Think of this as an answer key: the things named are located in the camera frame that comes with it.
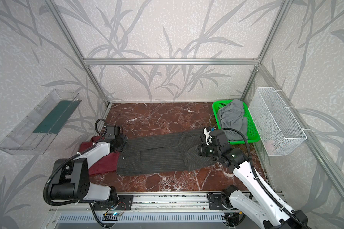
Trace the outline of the green plastic basket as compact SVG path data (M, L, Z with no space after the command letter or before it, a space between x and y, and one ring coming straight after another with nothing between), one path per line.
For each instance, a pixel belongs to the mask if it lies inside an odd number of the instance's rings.
M221 100L221 101L216 101L212 104L212 109L214 112L214 116L216 118L218 129L222 129L219 122L218 110L226 106L231 101L232 100ZM248 106L244 102L243 102L243 105L244 105L244 110L245 110L244 117L247 118L247 137L248 137L247 142L248 143L258 142L260 140L259 133L255 127L251 114L248 110Z

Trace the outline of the dark grey striped shirt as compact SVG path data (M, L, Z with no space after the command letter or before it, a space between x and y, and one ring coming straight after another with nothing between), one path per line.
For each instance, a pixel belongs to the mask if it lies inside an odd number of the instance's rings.
M216 161L201 156L205 145L201 129L133 138L120 152L116 173L120 176L139 176L209 167Z

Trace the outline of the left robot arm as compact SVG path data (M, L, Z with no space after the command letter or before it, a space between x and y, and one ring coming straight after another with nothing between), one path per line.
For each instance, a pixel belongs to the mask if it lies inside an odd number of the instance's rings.
M43 190L44 201L51 206L91 203L105 209L116 207L116 189L91 183L90 176L115 172L126 141L121 126L105 126L99 137L74 156L57 160Z

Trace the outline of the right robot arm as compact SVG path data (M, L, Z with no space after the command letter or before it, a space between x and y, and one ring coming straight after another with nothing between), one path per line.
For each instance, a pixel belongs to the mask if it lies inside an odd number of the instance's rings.
M228 168L248 188L252 198L245 197L236 186L230 186L221 192L223 206L241 211L262 229L307 229L307 216L279 197L255 170L250 152L232 148L224 131L203 130L205 143L201 155Z

